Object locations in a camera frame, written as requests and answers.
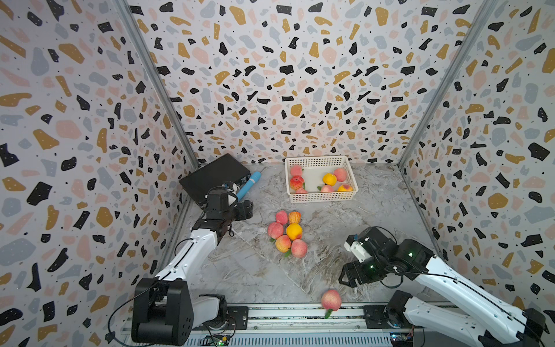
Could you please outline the large pink peach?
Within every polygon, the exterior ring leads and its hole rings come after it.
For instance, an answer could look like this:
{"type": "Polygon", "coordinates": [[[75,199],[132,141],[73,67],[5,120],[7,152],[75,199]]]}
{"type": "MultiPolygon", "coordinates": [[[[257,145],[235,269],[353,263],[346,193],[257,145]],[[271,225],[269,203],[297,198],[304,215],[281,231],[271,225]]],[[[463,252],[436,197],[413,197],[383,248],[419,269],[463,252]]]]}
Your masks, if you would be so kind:
{"type": "Polygon", "coordinates": [[[342,305],[341,295],[335,289],[330,289],[322,295],[321,304],[325,309],[325,319],[328,319],[333,312],[340,309],[342,305]]]}

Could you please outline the dark pink wrinkled peach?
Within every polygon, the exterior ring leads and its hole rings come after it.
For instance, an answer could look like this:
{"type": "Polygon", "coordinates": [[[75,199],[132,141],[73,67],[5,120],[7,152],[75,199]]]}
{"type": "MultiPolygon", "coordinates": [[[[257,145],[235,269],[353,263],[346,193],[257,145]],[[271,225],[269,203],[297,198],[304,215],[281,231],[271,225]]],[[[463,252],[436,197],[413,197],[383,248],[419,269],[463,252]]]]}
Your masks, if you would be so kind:
{"type": "Polygon", "coordinates": [[[288,214],[286,211],[279,211],[275,214],[275,221],[282,226],[288,224],[288,214]]]}

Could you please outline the orange pink front peach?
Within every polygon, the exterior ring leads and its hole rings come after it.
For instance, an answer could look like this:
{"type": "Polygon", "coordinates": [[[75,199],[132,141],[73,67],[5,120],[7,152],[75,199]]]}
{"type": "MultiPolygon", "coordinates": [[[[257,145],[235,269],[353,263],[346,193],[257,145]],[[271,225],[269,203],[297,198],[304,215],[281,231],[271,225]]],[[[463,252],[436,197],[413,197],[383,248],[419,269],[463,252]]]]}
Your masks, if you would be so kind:
{"type": "Polygon", "coordinates": [[[281,253],[287,253],[291,249],[291,240],[287,235],[282,235],[275,240],[275,247],[281,253]]]}

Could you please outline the orange wrinkled peach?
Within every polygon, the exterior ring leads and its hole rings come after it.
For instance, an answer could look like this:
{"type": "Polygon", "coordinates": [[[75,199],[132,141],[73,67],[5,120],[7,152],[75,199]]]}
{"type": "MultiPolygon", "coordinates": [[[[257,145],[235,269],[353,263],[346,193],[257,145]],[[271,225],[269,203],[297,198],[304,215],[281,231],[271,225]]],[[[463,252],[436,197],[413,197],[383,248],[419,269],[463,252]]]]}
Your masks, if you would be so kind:
{"type": "Polygon", "coordinates": [[[299,224],[301,221],[301,214],[298,211],[293,211],[288,214],[289,224],[299,224]]]}

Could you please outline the yellow pink peach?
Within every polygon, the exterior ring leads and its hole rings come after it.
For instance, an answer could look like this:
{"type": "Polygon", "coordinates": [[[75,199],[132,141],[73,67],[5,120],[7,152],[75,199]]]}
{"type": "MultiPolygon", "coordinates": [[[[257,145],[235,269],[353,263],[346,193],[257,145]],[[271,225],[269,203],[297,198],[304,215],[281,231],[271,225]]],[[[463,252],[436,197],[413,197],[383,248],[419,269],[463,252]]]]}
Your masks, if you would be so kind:
{"type": "Polygon", "coordinates": [[[354,188],[349,184],[342,184],[338,188],[338,192],[352,192],[354,188]]]}

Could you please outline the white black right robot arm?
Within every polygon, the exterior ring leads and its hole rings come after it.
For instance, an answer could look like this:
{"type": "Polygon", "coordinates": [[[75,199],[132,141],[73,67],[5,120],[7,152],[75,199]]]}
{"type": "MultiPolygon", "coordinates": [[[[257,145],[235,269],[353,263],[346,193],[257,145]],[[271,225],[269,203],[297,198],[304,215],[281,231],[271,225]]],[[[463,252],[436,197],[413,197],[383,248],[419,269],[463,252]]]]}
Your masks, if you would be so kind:
{"type": "Polygon", "coordinates": [[[384,308],[393,328],[405,324],[429,328],[468,346],[544,346],[546,318],[536,309],[520,309],[497,299],[457,273],[423,244],[401,244],[385,237],[350,235],[345,249],[355,260],[343,266],[339,282],[351,288],[380,282],[388,275],[432,289],[459,310],[450,311],[396,291],[384,308]]]}

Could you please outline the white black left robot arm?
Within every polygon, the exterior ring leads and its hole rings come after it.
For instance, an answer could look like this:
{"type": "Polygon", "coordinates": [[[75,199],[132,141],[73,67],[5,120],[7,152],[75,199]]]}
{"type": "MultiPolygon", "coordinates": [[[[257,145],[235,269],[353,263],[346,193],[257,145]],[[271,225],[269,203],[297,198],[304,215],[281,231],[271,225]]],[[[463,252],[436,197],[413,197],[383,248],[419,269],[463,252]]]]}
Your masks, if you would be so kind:
{"type": "Polygon", "coordinates": [[[193,329],[228,325],[225,296],[203,294],[192,299],[188,280],[196,274],[235,221],[253,216],[253,203],[241,202],[226,188],[208,192],[206,205],[184,240],[183,247],[164,269],[142,279],[135,289],[131,338],[139,344],[182,346],[193,329]]]}

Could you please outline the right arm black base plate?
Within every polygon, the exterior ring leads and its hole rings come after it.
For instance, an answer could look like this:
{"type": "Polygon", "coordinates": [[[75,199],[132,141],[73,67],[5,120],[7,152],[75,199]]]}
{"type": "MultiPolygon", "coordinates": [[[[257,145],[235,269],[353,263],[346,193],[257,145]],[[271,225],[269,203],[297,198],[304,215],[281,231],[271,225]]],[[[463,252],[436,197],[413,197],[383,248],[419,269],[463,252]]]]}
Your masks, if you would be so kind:
{"type": "Polygon", "coordinates": [[[404,306],[400,304],[364,305],[363,318],[368,329],[409,329],[415,325],[405,316],[404,306]]]}

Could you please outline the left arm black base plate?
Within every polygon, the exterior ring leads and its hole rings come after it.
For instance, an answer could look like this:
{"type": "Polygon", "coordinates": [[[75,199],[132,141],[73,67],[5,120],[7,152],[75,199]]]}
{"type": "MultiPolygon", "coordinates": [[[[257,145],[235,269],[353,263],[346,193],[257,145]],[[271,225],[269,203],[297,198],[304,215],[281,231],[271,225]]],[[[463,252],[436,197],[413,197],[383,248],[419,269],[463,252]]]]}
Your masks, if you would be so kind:
{"type": "Polygon", "coordinates": [[[220,308],[213,326],[217,330],[245,331],[248,328],[248,322],[248,306],[231,306],[220,308]]]}

